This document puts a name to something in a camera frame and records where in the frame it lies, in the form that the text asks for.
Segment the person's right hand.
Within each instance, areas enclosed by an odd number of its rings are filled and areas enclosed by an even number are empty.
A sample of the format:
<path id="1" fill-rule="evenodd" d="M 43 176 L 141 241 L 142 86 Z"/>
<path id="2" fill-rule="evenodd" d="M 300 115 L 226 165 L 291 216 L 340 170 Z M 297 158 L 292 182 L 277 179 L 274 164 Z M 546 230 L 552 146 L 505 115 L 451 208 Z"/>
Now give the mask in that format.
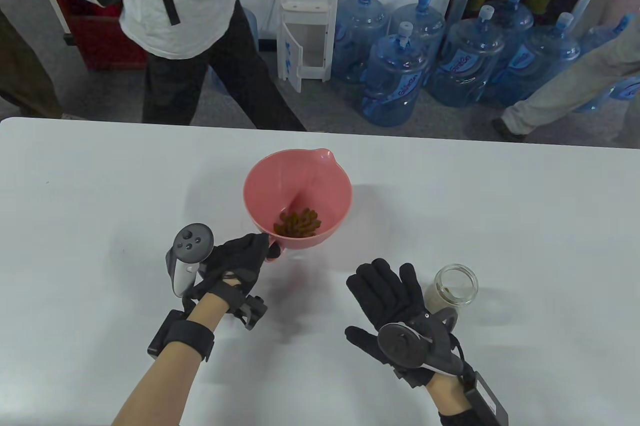
<path id="1" fill-rule="evenodd" d="M 383 365 L 412 388 L 426 387 L 436 374 L 456 377 L 462 361 L 455 355 L 450 323 L 455 312 L 426 308 L 423 291 L 410 263 L 393 272 L 382 258 L 361 264 L 346 280 L 347 288 L 375 329 L 350 326 L 347 341 Z"/>

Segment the person's left hand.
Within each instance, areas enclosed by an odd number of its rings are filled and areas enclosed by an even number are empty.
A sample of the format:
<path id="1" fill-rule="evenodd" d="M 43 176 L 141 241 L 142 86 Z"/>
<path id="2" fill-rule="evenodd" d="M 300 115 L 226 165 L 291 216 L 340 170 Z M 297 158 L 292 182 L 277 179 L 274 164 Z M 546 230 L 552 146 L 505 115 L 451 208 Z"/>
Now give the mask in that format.
<path id="1" fill-rule="evenodd" d="M 247 234 L 215 246 L 199 265 L 201 281 L 182 300 L 185 312 L 190 313 L 206 294 L 220 294 L 229 313 L 242 310 L 269 251 L 270 237 L 265 233 Z"/>

